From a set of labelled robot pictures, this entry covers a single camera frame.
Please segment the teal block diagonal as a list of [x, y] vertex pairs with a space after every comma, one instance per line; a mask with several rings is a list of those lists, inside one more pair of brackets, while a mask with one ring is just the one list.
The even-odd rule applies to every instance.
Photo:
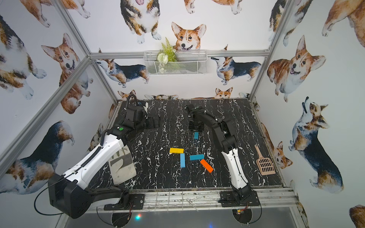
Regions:
[[191, 161], [200, 161], [204, 159], [204, 155], [203, 154], [197, 154], [197, 155], [190, 155], [190, 160]]

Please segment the light blue block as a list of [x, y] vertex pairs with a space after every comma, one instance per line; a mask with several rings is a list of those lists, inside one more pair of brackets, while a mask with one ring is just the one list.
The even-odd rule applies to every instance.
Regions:
[[180, 154], [180, 167], [185, 168], [185, 154]]

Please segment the yellow building block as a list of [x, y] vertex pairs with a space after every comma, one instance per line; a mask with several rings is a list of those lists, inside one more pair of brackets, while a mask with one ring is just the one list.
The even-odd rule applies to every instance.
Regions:
[[184, 149], [182, 149], [182, 148], [170, 148], [169, 153], [170, 154], [183, 154]]

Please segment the orange building block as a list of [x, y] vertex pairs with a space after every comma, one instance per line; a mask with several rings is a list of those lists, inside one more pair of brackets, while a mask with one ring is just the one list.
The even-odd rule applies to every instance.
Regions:
[[205, 160], [200, 160], [200, 164], [209, 172], [212, 173], [214, 171], [214, 168]]

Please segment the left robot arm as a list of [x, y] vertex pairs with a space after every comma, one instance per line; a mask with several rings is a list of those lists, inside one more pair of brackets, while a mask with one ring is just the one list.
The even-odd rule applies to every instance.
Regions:
[[129, 95], [123, 119], [102, 133], [100, 143], [75, 166], [63, 175], [54, 174], [48, 181], [50, 205], [73, 219], [81, 217], [88, 209], [104, 205], [118, 205], [131, 208], [129, 190], [120, 186], [120, 181], [108, 188], [89, 188], [96, 173], [109, 164], [112, 173], [117, 172], [116, 164], [126, 169], [132, 164], [123, 149], [147, 129], [159, 127], [160, 118], [147, 114], [148, 103]]

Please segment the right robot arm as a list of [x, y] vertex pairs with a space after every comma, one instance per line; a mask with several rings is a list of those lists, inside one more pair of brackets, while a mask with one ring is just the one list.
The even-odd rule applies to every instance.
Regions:
[[189, 104], [185, 106], [188, 113], [189, 130], [201, 132], [208, 127], [216, 148], [222, 153], [231, 177], [234, 202], [242, 205], [253, 192], [246, 178], [238, 152], [236, 130], [229, 119], [219, 118], [209, 113], [202, 106]]

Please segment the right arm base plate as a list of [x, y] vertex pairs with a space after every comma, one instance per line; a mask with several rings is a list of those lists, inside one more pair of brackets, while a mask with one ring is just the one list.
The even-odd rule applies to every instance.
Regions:
[[238, 194], [229, 192], [220, 192], [220, 197], [218, 202], [222, 207], [246, 207], [246, 206], [260, 206], [260, 201], [257, 197], [256, 191], [251, 191], [250, 193], [240, 197]]

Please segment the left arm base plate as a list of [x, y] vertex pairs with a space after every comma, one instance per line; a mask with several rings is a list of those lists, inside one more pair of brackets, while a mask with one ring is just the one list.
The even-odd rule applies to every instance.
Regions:
[[107, 204], [104, 206], [105, 211], [126, 211], [126, 210], [142, 210], [144, 206], [144, 194], [129, 194], [123, 196], [117, 204]]

